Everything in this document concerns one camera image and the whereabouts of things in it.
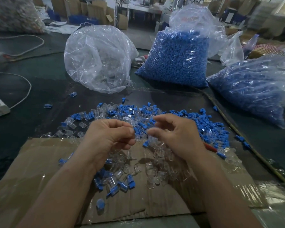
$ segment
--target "bag of blue plastic parts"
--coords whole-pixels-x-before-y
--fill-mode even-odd
[[[193,30],[159,31],[145,63],[136,74],[157,81],[206,87],[208,37]]]
[[[207,81],[230,103],[285,128],[285,57],[265,55],[238,62]]]

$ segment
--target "clear plastic bag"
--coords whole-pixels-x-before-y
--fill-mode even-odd
[[[0,31],[45,33],[32,0],[0,0]]]
[[[74,81],[90,90],[112,94],[131,84],[131,61],[137,56],[134,44],[119,29],[93,25],[68,38],[64,64]]]
[[[204,6],[190,4],[173,11],[169,25],[173,29],[194,30],[209,37],[208,57],[213,57],[226,43],[225,26]]]
[[[135,72],[148,79],[206,87],[208,37],[166,27],[156,35],[149,56]]]
[[[243,31],[238,31],[230,35],[226,44],[219,50],[218,54],[221,56],[220,61],[223,66],[230,66],[244,60],[244,52],[239,40],[242,34]]]
[[[285,128],[285,57],[248,59],[207,77],[207,81],[230,103]]]

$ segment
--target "finger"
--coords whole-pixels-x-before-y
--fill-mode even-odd
[[[165,129],[171,130],[171,131],[174,130],[174,126],[168,122],[156,122],[155,126],[163,130]]]
[[[124,122],[124,121],[117,120],[117,119],[105,119],[105,123],[110,128],[118,128],[118,127],[122,127],[122,126],[133,128],[133,126],[131,126],[131,124]]]
[[[122,143],[127,143],[129,144],[130,146],[134,145],[135,144],[135,139],[134,138],[122,138],[120,139],[118,142],[122,142]]]
[[[170,132],[164,131],[156,127],[148,129],[147,134],[150,136],[156,137],[163,142],[169,141],[169,138],[171,136]]]
[[[127,143],[123,143],[123,142],[116,142],[114,143],[114,145],[112,146],[111,150],[115,150],[115,149],[130,149],[131,146]]]
[[[181,117],[175,114],[160,114],[154,116],[153,119],[157,122],[168,122],[175,128],[178,122],[181,120]]]
[[[134,129],[125,126],[109,129],[108,132],[113,142],[118,142],[123,138],[132,138],[134,135]]]

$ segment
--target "person's left hand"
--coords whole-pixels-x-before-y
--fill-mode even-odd
[[[85,159],[98,171],[104,166],[109,151],[130,149],[135,144],[134,138],[134,129],[129,123],[99,119],[91,123],[73,157]]]

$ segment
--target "hand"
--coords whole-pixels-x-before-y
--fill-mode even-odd
[[[99,119],[91,123],[73,157],[85,159],[98,171],[104,166],[109,151],[130,149],[135,144],[134,138],[134,130],[129,123]]]
[[[174,114],[161,114],[154,116],[153,119],[156,121],[156,127],[147,130],[147,134],[163,141],[184,160],[192,160],[199,153],[204,152],[204,144],[193,120]]]

